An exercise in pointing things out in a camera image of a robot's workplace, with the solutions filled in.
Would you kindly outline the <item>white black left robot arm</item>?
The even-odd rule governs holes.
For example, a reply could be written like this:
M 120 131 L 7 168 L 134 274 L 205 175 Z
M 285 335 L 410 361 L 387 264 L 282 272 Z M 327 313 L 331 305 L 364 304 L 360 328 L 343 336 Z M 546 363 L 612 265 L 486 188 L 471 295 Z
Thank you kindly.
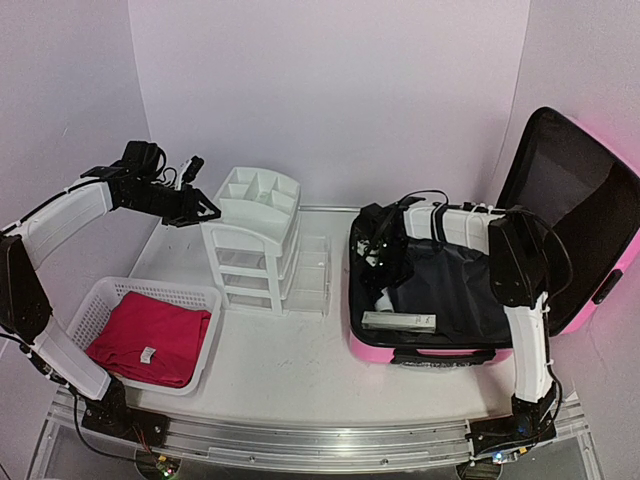
M 109 166 L 84 172 L 1 232 L 1 326 L 45 375 L 88 400 L 114 437 L 134 428 L 117 394 L 133 387 L 183 396 L 193 392 L 211 352 L 221 296 L 212 287 L 105 277 L 91 286 L 74 317 L 60 320 L 40 268 L 72 236 L 119 209 L 157 217 L 168 227 L 218 219 L 220 210 L 193 184 L 193 157 L 172 182 L 156 144 L 131 141 Z

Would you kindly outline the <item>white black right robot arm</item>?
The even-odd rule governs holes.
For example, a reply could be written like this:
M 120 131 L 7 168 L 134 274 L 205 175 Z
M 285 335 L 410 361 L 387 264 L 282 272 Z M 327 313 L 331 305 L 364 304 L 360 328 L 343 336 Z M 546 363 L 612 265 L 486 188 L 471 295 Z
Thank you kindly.
M 552 235 L 530 211 L 427 205 L 423 192 L 363 207 L 348 240 L 351 351 L 372 363 L 453 367 L 508 348 L 511 411 L 471 423 L 474 451 L 552 438 L 562 398 L 549 353 Z

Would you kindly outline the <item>white perforated plastic basket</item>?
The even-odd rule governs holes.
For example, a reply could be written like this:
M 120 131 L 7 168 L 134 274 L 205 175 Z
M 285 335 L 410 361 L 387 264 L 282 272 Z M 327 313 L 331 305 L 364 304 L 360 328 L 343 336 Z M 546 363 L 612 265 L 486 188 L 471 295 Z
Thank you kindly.
M 132 388 L 193 392 L 219 323 L 212 287 L 105 277 L 85 296 L 67 329 L 89 357 Z

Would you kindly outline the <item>crimson red t-shirt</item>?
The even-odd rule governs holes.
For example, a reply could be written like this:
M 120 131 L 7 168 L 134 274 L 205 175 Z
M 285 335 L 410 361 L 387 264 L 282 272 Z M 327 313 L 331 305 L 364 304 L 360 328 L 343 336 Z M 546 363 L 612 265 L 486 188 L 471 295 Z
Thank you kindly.
M 126 294 L 86 354 L 127 379 L 170 388 L 191 381 L 211 314 Z

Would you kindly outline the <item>white plastic drawer organizer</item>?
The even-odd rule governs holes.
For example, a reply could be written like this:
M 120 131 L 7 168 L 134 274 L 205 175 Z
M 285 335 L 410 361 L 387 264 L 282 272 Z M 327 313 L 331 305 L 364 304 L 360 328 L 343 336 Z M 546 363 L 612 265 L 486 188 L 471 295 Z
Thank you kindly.
M 221 217 L 201 225 L 216 287 L 228 309 L 281 316 L 300 253 L 300 183 L 276 171 L 235 167 L 214 200 Z

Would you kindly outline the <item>pink cartoon hard-shell suitcase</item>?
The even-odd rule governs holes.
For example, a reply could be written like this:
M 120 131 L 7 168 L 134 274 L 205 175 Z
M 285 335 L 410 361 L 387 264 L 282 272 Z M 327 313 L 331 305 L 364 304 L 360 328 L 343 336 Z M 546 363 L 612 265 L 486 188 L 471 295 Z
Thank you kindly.
M 427 205 L 484 205 L 415 192 Z M 639 253 L 638 169 L 550 107 L 530 116 L 497 203 L 484 206 L 521 208 L 552 228 L 550 336 L 579 329 Z

